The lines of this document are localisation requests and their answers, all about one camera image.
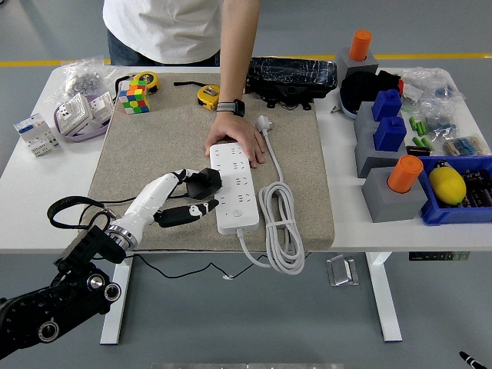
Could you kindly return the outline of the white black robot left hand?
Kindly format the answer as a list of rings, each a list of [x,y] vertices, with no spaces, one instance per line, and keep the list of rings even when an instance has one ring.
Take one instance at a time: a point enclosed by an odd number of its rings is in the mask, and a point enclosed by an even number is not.
[[[185,205],[159,211],[175,188],[185,183],[190,198],[202,200],[222,187],[219,171],[181,169],[161,176],[147,184],[131,203],[124,216],[111,223],[109,231],[132,236],[141,241],[146,226],[153,222],[163,228],[188,224],[199,220],[218,206],[217,200],[203,204]]]

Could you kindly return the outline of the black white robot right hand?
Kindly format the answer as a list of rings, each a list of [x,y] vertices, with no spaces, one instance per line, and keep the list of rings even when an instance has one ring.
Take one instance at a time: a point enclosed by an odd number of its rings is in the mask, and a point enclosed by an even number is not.
[[[466,352],[460,351],[459,355],[473,369],[484,369],[485,368],[485,366],[483,366],[480,362],[475,360],[472,356],[470,356]]]

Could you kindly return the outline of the person's left hand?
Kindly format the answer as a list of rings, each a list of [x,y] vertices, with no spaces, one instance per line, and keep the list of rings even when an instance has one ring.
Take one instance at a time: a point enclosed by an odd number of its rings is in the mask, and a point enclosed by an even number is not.
[[[226,138],[239,143],[252,168],[265,163],[266,148],[261,134],[247,119],[236,116],[232,112],[220,111],[216,114],[205,139],[204,154],[208,157],[211,146]]]

